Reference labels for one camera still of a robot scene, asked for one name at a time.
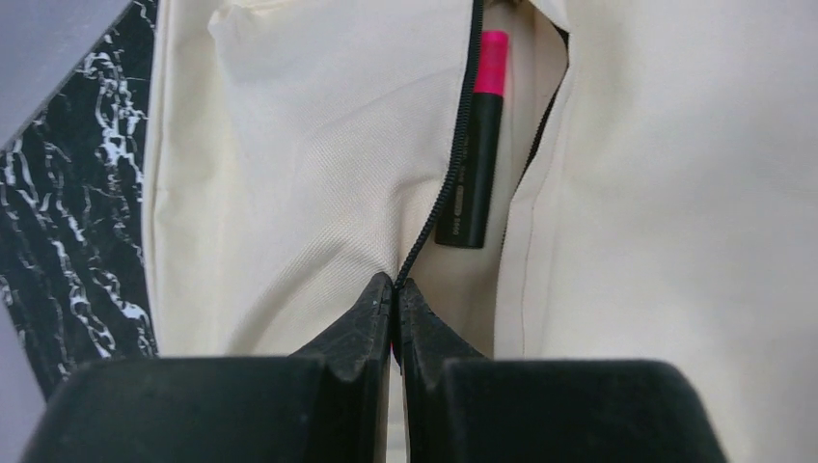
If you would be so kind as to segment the cream canvas student bag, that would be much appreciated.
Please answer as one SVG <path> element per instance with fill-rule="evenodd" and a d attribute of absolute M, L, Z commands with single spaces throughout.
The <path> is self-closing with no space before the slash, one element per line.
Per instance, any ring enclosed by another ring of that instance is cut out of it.
<path fill-rule="evenodd" d="M 509 36 L 485 246 L 410 275 L 499 358 L 651 358 L 732 462 L 817 458 L 813 1 L 165 1 L 143 246 L 167 356 L 289 354 L 396 276 L 473 15 Z"/>

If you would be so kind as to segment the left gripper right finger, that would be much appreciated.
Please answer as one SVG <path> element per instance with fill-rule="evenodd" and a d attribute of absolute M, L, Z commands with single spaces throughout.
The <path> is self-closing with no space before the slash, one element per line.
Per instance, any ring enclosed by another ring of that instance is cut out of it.
<path fill-rule="evenodd" d="M 690 382 L 647 360 L 493 361 L 395 293 L 412 462 L 723 462 Z"/>

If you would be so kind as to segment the pink black highlighter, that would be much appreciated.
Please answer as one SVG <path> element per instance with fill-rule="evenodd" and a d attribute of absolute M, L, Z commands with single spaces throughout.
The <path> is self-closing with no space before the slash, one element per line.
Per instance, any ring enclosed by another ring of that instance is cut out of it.
<path fill-rule="evenodd" d="M 503 116 L 507 54 L 507 33 L 489 30 L 480 35 L 464 157 L 436 226 L 435 242 L 440 245 L 462 249 L 484 246 Z"/>

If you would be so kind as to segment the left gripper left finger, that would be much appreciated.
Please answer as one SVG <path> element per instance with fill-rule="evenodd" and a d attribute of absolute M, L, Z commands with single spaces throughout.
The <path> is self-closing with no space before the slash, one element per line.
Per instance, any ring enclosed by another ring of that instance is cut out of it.
<path fill-rule="evenodd" d="M 283 357 L 98 362 L 47 404 L 26 462 L 382 462 L 394 289 Z"/>

